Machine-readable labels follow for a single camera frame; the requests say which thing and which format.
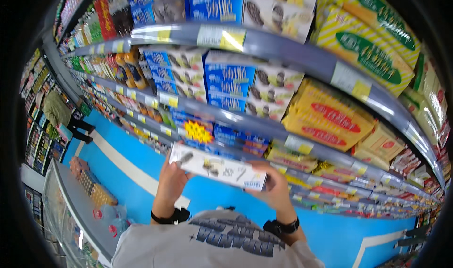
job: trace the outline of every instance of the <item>person's hand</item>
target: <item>person's hand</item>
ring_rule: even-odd
[[[297,219],[296,212],[291,199],[289,198],[288,181],[277,169],[264,161],[247,161],[252,164],[253,169],[260,172],[267,172],[265,182],[266,189],[255,191],[246,189],[246,192],[254,197],[263,200],[277,214],[277,220],[283,224],[289,224]]]
[[[192,173],[186,174],[184,170],[178,168],[176,162],[169,164],[169,157],[170,152],[160,171],[159,185],[153,203],[153,214],[159,218],[168,218],[173,214],[174,203],[182,195],[187,181],[193,177]]]

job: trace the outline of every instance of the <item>person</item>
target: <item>person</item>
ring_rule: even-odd
[[[63,102],[61,95],[56,90],[49,92],[47,96],[44,95],[45,90],[41,89],[36,94],[36,107],[39,108],[42,105],[42,112],[46,115],[46,118],[49,120],[55,128],[59,124],[63,124],[69,131],[72,132],[72,136],[78,140],[85,141],[86,144],[89,144],[93,141],[93,138],[79,132],[77,128],[88,130],[88,134],[91,134],[95,127],[91,124],[79,120],[71,116],[71,110]]]
[[[409,246],[422,243],[426,241],[427,234],[431,231],[431,225],[424,225],[417,229],[413,229],[410,231],[406,231],[406,237],[412,237],[410,239],[400,239],[393,248],[397,248],[399,246]]]
[[[186,212],[175,209],[184,186],[193,174],[176,162],[162,167],[150,225],[132,224],[118,241],[111,259],[113,268],[138,267],[259,267],[324,268],[310,250],[291,204],[288,182],[264,161],[249,161],[253,169],[268,174],[262,192],[246,190],[275,210],[276,220],[265,231],[244,215],[231,210],[208,210],[191,219],[174,221]]]

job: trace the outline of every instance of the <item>green label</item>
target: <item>green label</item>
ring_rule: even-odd
[[[415,43],[411,34],[405,29],[404,21],[392,8],[381,0],[358,0],[365,8],[377,13],[377,21],[381,23],[401,44],[414,51]]]
[[[392,84],[401,83],[399,71],[392,67],[392,59],[371,41],[349,32],[337,32],[335,37],[344,49],[359,54],[359,63],[370,72]]]

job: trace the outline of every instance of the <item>store aisle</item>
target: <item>store aisle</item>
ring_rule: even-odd
[[[126,205],[128,215],[136,222],[149,223],[154,200],[152,193],[157,189],[155,182],[165,158],[95,111],[86,121],[96,126],[97,134],[94,134],[93,143],[83,144],[79,157],[88,162],[100,182]],[[64,164],[68,165],[78,146],[79,141],[71,142]],[[110,159],[112,150],[109,148],[116,149],[114,152],[124,158]],[[261,226],[275,218],[266,204],[241,189],[202,177],[189,181],[183,196],[184,202],[189,202],[188,209],[192,214],[220,205],[235,206],[238,212]],[[356,219],[303,209],[297,211],[310,247],[328,268],[378,265],[399,252],[399,249],[393,249],[395,239],[401,236],[400,231],[412,229],[415,223],[414,218],[395,221]]]

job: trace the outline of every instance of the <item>orange bottle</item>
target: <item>orange bottle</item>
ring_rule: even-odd
[[[123,74],[123,78],[126,80],[127,87],[136,88],[134,78],[127,67],[126,62],[124,61],[124,53],[117,53],[115,56],[115,61],[118,64],[120,72]]]
[[[139,65],[138,50],[133,48],[129,53],[124,53],[124,61],[126,62],[126,65],[132,74],[137,88],[146,88],[148,86],[148,83],[146,82],[146,79],[144,78],[143,72]]]

